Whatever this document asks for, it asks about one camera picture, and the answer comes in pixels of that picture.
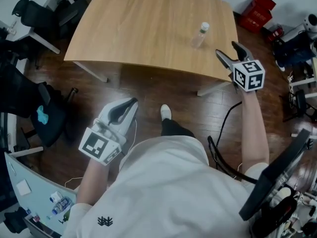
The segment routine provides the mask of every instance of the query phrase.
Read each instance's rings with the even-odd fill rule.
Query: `black pants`
[[[162,121],[162,132],[161,136],[189,136],[195,137],[194,134],[180,126],[177,122],[170,119],[164,119]]]
[[[307,61],[314,57],[311,40],[306,32],[298,34],[274,50],[275,59],[281,67]]]

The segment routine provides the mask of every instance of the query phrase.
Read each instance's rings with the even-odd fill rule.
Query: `white sneaker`
[[[280,69],[281,71],[285,71],[285,67],[280,67],[280,66],[278,65],[277,60],[275,60],[275,63],[276,63],[276,65],[279,67],[279,69]]]
[[[172,119],[172,111],[170,110],[169,106],[163,104],[160,108],[160,116],[162,120],[164,119]]]

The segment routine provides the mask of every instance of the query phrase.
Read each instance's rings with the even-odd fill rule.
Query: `red box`
[[[258,33],[262,28],[262,26],[260,26],[253,19],[251,19],[249,17],[244,17],[244,16],[240,17],[239,25],[243,26],[244,28],[248,29],[249,31],[251,31],[253,33]]]
[[[253,0],[260,6],[262,6],[265,9],[273,10],[273,8],[276,6],[276,3],[272,0]]]
[[[258,33],[260,29],[272,19],[270,8],[276,4],[272,0],[252,0],[242,13],[239,25],[247,28],[251,32]]]

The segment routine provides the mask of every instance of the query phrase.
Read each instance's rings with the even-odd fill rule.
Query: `bottle cap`
[[[202,23],[202,29],[203,29],[204,31],[207,31],[207,30],[209,29],[209,24],[208,24],[207,22],[203,22],[203,23]]]

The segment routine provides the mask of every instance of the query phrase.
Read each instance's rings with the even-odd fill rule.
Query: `white desk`
[[[20,206],[25,210],[30,209],[32,216],[38,215],[45,226],[62,235],[67,222],[62,224],[59,220],[62,221],[65,212],[55,215],[50,220],[46,218],[46,216],[53,215],[52,209],[55,205],[55,203],[50,202],[50,196],[55,191],[59,191],[63,196],[68,196],[75,203],[76,192],[40,176],[18,162],[15,157],[7,153],[4,155],[12,187]],[[31,193],[21,196],[16,185],[24,179],[26,179]]]
[[[18,1],[20,1],[20,0],[1,0],[0,1],[0,6],[2,6],[1,9],[3,10],[3,8],[5,8],[5,10],[3,10],[2,13],[0,13],[0,21],[5,23],[9,27],[15,23],[15,25],[13,27],[13,30],[16,31],[15,35],[8,34],[6,39],[10,40],[10,41],[17,41],[17,40],[21,40],[25,37],[30,36],[33,39],[35,39],[36,41],[38,41],[39,43],[43,44],[48,49],[55,52],[56,54],[59,54],[60,50],[58,48],[56,48],[55,46],[53,46],[48,41],[46,41],[45,39],[43,39],[41,36],[36,34],[33,31],[33,27],[23,25],[21,23],[21,20],[19,17],[15,16],[15,15],[11,15],[12,11],[13,11],[13,9]],[[54,0],[33,0],[33,1],[36,2],[37,4],[43,6],[43,7],[48,6],[52,10],[55,10],[57,7],[57,3],[54,2]]]

